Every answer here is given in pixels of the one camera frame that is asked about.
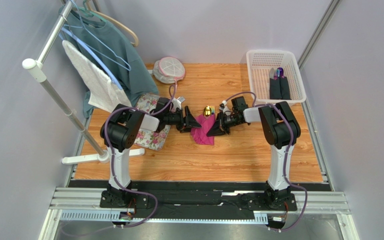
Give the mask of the magenta paper napkin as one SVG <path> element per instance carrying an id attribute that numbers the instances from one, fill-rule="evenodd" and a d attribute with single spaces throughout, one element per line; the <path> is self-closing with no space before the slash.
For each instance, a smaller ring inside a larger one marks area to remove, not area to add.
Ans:
<path id="1" fill-rule="evenodd" d="M 207 133 L 212 128 L 213 124 L 215 123 L 215 120 L 215 115 L 211 115 L 210 117 L 206 118 L 204 115 L 201 114 L 196 117 L 196 121 L 201 125 L 201 128 L 192 128 L 190 132 L 190 135 L 192 136 L 196 144 L 211 146 L 214 145 L 215 137 L 207 136 Z"/>

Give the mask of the iridescent gold spoon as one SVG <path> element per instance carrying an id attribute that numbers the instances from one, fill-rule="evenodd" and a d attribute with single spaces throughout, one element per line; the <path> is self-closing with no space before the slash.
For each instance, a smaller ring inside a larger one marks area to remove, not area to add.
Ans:
<path id="1" fill-rule="evenodd" d="M 209 118 L 212 115 L 212 107 L 207 105 L 203 110 L 203 116 Z"/>

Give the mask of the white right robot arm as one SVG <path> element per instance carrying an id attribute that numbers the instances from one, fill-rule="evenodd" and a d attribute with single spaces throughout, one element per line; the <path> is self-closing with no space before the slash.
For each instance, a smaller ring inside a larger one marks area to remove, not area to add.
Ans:
<path id="1" fill-rule="evenodd" d="M 263 203 L 269 209 L 279 209 L 292 196 L 290 163 L 294 145 L 301 136 L 300 125 L 287 101 L 249 107 L 245 98 L 240 96 L 233 98 L 231 103 L 231 113 L 226 114 L 221 110 L 206 135 L 229 135 L 232 127 L 261 123 L 265 140 L 271 150 L 270 172 L 265 183 Z"/>

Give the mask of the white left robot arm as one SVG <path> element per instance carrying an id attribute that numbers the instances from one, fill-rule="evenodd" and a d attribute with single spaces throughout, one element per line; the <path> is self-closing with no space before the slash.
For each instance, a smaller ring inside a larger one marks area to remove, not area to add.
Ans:
<path id="1" fill-rule="evenodd" d="M 150 113 L 118 104 L 102 125 L 100 136 L 111 154 L 110 179 L 101 193 L 100 207 L 126 208 L 140 193 L 132 190 L 129 170 L 131 147 L 140 129 L 159 133 L 166 126 L 175 126 L 180 133 L 189 133 L 202 126 L 191 114 L 188 106 L 174 107 L 172 100 L 160 97 Z"/>

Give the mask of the dark rolled napkin bundle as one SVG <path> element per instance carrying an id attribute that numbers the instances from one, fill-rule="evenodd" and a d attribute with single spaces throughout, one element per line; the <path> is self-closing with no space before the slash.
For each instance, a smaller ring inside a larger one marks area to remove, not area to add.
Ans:
<path id="1" fill-rule="evenodd" d="M 288 78 L 282 67 L 269 71 L 269 98 L 271 100 L 291 100 Z"/>

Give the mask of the floral cloth mat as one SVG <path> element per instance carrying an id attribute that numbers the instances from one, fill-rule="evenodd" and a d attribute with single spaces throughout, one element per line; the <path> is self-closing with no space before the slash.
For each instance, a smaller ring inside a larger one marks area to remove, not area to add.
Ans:
<path id="1" fill-rule="evenodd" d="M 156 107 L 159 98 L 160 97 L 155 94 L 143 94 L 139 98 L 135 107 L 141 111 L 149 113 Z M 146 129 L 140 129 L 134 144 L 142 148 L 160 151 L 166 142 L 170 129 L 170 125 L 166 125 L 164 129 L 160 132 L 153 132 Z"/>

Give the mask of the white mesh laundry pouch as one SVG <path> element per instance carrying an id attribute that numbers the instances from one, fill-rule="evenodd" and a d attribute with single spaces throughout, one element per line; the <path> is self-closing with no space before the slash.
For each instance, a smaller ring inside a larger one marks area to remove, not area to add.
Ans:
<path id="1" fill-rule="evenodd" d="M 174 84 L 184 79 L 186 69 L 177 58 L 167 56 L 155 62 L 152 74 L 161 83 Z"/>

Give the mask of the white plastic basket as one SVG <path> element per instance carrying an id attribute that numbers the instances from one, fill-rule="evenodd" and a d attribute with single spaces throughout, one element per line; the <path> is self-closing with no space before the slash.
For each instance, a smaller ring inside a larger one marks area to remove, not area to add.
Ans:
<path id="1" fill-rule="evenodd" d="M 277 103 L 270 88 L 273 82 L 287 82 L 289 99 L 286 102 L 293 106 L 307 99 L 302 76 L 295 55 L 286 50 L 257 49 L 246 53 L 246 64 L 250 91 L 256 104 Z"/>

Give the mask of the white towel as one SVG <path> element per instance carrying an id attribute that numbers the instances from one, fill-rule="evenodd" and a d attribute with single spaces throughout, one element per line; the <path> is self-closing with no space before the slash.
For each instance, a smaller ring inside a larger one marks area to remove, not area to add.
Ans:
<path id="1" fill-rule="evenodd" d="M 90 91 L 88 104 L 109 113 L 119 104 L 132 106 L 125 91 L 113 83 L 108 74 L 85 57 L 71 42 L 63 40 L 62 46 Z"/>

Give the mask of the wooden clothes hanger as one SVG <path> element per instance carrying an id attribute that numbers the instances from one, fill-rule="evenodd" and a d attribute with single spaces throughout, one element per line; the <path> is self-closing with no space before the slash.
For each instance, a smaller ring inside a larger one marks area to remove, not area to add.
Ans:
<path id="1" fill-rule="evenodd" d="M 139 38 L 136 35 L 134 31 L 132 31 L 130 28 L 116 20 L 115 18 L 103 13 L 100 8 L 100 4 L 98 0 L 84 0 L 83 6 L 86 10 L 90 12 L 90 14 L 98 19 L 100 19 L 102 22 L 110 22 L 113 25 L 115 25 L 120 30 L 124 31 L 125 33 L 129 34 L 133 41 L 130 43 L 133 47 L 138 47 L 140 44 Z"/>

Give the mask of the teal t-shirt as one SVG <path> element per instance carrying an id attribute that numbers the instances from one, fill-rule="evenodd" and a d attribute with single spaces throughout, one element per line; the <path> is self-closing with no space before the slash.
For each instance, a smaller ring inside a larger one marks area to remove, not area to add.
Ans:
<path id="1" fill-rule="evenodd" d="M 130 40 L 111 22 L 67 15 L 59 34 L 62 46 L 88 88 L 85 117 L 93 108 L 111 112 L 118 104 L 133 107 L 145 94 L 159 94 L 155 81 Z"/>

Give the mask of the blue clothes hanger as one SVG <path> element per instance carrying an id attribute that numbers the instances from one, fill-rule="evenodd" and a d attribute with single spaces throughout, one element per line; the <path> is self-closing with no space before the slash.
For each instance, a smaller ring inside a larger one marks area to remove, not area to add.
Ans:
<path id="1" fill-rule="evenodd" d="M 113 49 L 111 49 L 108 45 L 106 45 L 99 37 L 97 37 L 95 34 L 93 34 L 85 25 L 84 21 L 82 20 L 82 16 L 79 15 L 79 22 L 80 25 L 71 25 L 67 16 L 64 16 L 62 14 L 62 11 L 58 12 L 59 16 L 62 17 L 65 21 L 65 23 L 62 24 L 62 31 L 66 34 L 68 34 L 71 38 L 73 38 L 80 46 L 82 46 L 90 55 L 91 57 L 103 68 L 103 70 L 108 74 L 111 82 L 115 84 L 118 89 L 123 90 L 124 88 L 120 84 L 120 81 L 114 76 L 114 74 L 111 72 L 111 70 L 106 66 L 106 64 L 103 62 L 101 57 L 109 60 L 112 63 L 115 63 L 119 67 L 127 70 L 128 72 L 132 70 L 131 65 L 121 56 L 117 55 Z M 91 46 L 90 44 L 84 42 L 82 39 L 80 39 L 78 36 L 75 35 L 72 29 L 82 29 L 85 30 L 94 40 L 96 40 L 98 43 L 102 44 L 105 49 L 107 49 L 112 56 L 108 56 L 107 54 L 104 54 L 103 52 L 97 50 L 95 47 Z"/>

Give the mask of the metal clothes rack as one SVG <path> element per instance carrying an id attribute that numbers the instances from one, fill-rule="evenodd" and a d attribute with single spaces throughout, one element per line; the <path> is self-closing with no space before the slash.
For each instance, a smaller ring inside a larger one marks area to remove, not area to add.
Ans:
<path id="1" fill-rule="evenodd" d="M 50 50 L 53 47 L 53 44 L 56 41 L 64 23 L 67 21 L 66 17 L 71 12 L 72 8 L 75 6 L 74 0 L 67 0 L 64 4 L 64 7 L 59 14 L 54 26 L 52 27 L 51 32 L 49 33 L 47 40 L 42 48 L 41 53 L 38 55 L 36 59 L 26 58 L 22 61 L 22 67 L 29 72 L 29 74 L 44 88 L 44 90 L 48 93 L 48 95 L 54 100 L 54 102 L 59 106 L 59 108 L 63 111 L 65 116 L 73 123 L 73 125 L 79 130 L 83 139 L 88 141 L 93 149 L 96 151 L 95 154 L 88 155 L 80 155 L 76 156 L 68 156 L 63 157 L 61 162 L 64 165 L 75 165 L 82 163 L 90 163 L 90 162 L 100 162 L 107 163 L 110 161 L 110 154 L 107 150 L 104 150 L 102 147 L 98 145 L 94 137 L 89 133 L 83 123 L 77 118 L 74 112 L 69 108 L 69 106 L 65 103 L 62 97 L 58 94 L 58 92 L 54 89 L 54 87 L 48 81 L 47 76 L 43 72 L 42 68 L 44 65 L 44 61 L 46 60 Z"/>

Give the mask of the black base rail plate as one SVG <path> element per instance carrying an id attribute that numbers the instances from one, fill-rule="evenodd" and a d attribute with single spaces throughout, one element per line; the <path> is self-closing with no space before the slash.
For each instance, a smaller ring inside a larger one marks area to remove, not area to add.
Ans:
<path id="1" fill-rule="evenodd" d="M 131 210 L 136 218 L 251 220 L 254 211 L 294 212 L 291 189 L 271 190 L 263 182 L 133 181 L 127 191 L 107 185 L 101 208 Z"/>

